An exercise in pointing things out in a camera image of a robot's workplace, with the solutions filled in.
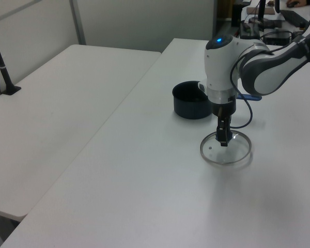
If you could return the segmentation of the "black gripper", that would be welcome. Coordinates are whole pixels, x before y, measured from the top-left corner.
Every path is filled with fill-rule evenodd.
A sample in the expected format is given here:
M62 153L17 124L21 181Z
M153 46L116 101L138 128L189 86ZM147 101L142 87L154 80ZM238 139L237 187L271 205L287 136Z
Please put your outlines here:
M216 137L222 147L227 147L232 139L230 131L230 117L236 111L236 97L230 97L228 103L214 103L210 101L212 113L218 117Z

